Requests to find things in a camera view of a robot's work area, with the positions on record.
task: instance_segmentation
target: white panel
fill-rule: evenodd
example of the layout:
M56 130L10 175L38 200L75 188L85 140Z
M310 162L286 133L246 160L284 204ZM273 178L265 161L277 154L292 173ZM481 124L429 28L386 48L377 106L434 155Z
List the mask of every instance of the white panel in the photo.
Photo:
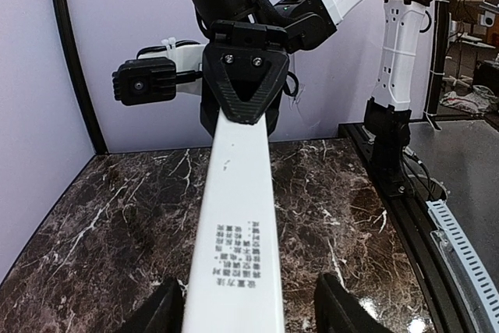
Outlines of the white panel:
M411 105L412 73L425 10L416 2L384 3L383 54L373 97L385 108L391 105L395 111L406 111Z
M0 5L1 281L94 151L65 67L51 0L0 0Z
M125 107L112 97L111 74L165 37L205 41L190 0L69 0L76 41L110 151L204 146L198 97ZM382 0L364 0L320 48L296 54L299 103L285 97L272 140L332 136L339 123L361 121L376 83L384 33ZM412 85L414 117L422 117L433 30L421 36Z
M182 326L200 331L284 333L265 116L256 125L218 118Z

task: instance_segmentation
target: black cable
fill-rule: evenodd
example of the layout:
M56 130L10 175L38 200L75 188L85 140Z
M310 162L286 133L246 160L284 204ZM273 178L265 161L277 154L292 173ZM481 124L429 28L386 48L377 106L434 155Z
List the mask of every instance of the black cable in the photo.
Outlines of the black cable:
M445 68L445 57L448 49L449 38L449 23L450 20L450 3L449 0L438 0L435 4L434 12L434 48L432 51L431 67L430 67L430 84L426 93L425 113L429 121L437 114L438 106L441 98L441 87Z
M428 16L428 26L425 27L423 30L420 30L419 32L421 34L425 34L429 29L431 29L431 24L433 23L433 18L431 17L430 13L428 11L424 11L426 15Z
M415 154L412 155L412 156L408 155L408 154L405 154L405 156L407 156L409 159L411 159L412 161L414 161L415 163L417 163L417 165L424 171L424 174L426 176L426 180L427 180L427 183L428 183L428 187L431 189L432 193L434 193L435 182L431 179L431 177L430 177L430 171L425 166L425 164Z
M288 72L288 76L291 77L293 81L295 81L295 89L294 91L291 91L289 88L288 82L285 83L284 85L284 94L288 95L289 97L296 97L299 92L299 80L298 77L296 76L295 73L293 72Z
M205 36L205 38L210 39L210 32L208 29L204 26L203 19L201 18L201 15L199 12L196 10L196 21L197 21L197 26L200 28L201 33Z
M473 16L471 15L471 13L469 13L469 8L468 6L466 5L466 0L463 0L462 1L462 6L464 7L465 11L466 11L466 14L468 15L469 19L471 20L471 24L472 25L475 25L476 24L476 20L473 19Z
M459 41L462 39L462 36L463 34L465 33L465 28L464 28L464 24L462 23L462 21L459 21L462 25L462 31L459 31L461 29L461 27L459 27L458 31L454 34L452 34L451 36L449 36L449 38L447 38L447 40L451 39L452 37L455 37L456 35L458 35L457 39L454 41L454 42L451 42L449 44L449 47L447 48L447 50L445 51L445 56L449 55L449 52L451 51L451 48L459 43Z
M59 37L61 39L62 50L64 51L65 63L68 67L69 77L75 91L76 100L90 136L94 145L96 154L102 155L108 153L104 136L102 135L97 115L88 92L85 76L81 67L78 49L76 47L73 27L67 0L52 0L54 3L55 19L57 21Z
M402 159L403 163L405 166L411 171L411 173L414 175L414 177L418 180L418 182L425 188L425 190L429 193L431 200L435 200L434 195L431 193L431 189L429 186L426 186L426 184L423 182L423 180L418 176L416 171L411 167L411 165L403 158Z
M196 41L178 41L175 43L175 47L182 47L182 46L189 46L191 44L200 44L200 42ZM139 56L144 55L144 54L150 54L152 52L163 52L166 51L166 46L151 46L151 47L144 47L137 52L136 58L139 58Z
M191 41L190 39L185 39L185 40L178 41L177 43L175 43L175 47L190 46L190 45L195 45L195 44L200 44L200 42Z
M401 151L401 153L399 155L399 158L400 158L401 161L404 160L404 152L403 151ZM405 179L407 181L409 181L409 184L412 187L412 195L414 196L414 194L416 194L416 191L417 191L416 185L414 185L414 182L412 181L412 179L407 174L407 171L405 170L404 165L402 164L402 162L400 163L400 169L402 170L402 174L404 175Z

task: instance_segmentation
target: black clamp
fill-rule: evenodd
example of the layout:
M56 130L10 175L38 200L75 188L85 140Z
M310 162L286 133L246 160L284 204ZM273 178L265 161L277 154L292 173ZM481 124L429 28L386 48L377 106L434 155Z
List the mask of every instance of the black clamp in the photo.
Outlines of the black clamp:
M203 52L201 123L214 134L220 108L232 122L256 124L264 113L272 133L289 68L280 27L234 21L211 25Z
M172 101L176 85L194 82L202 75L193 70L177 73L175 62L169 58L129 60L112 73L115 100L124 105Z
M286 19L293 19L285 27L286 51L290 54L313 50L336 33L337 28L322 0L281 0L275 9Z

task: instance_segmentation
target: black frame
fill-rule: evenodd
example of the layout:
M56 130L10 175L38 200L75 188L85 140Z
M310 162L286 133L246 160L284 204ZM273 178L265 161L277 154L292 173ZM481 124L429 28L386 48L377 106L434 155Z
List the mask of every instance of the black frame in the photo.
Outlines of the black frame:
M425 201L417 194L389 197L380 188L379 172L370 163L369 139L363 124L340 125L339 135L354 143L367 173L392 220L409 257L438 332L475 332L471 317L430 232L437 230Z
M106 146L104 136L102 135L101 127L99 126L97 115L95 114L94 106L90 99L85 76L83 75L80 57L73 34L73 27L71 25L68 2L67 0L52 1L54 3L55 18L57 20L65 62L68 67L71 83L73 84L76 100L78 101L83 116L83 121L87 127L88 135L94 145L96 154L107 154L108 147Z
M430 67L430 82L426 93L425 112L431 116L437 114L440 102L442 79L445 67L445 52L447 51L448 28L450 21L448 0L435 1L434 17L434 47Z

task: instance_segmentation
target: screw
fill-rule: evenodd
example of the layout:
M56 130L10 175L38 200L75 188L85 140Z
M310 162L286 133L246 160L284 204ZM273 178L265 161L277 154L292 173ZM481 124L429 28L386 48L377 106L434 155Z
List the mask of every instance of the screw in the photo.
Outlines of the screw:
M227 64L232 64L234 62L234 56L233 55L226 55L224 57L224 60Z
M140 82L140 81L137 81L133 84L133 87L135 88L135 90L142 90L143 89L143 83Z
M254 58L253 59L253 65L254 66L261 66L264 60L262 58Z

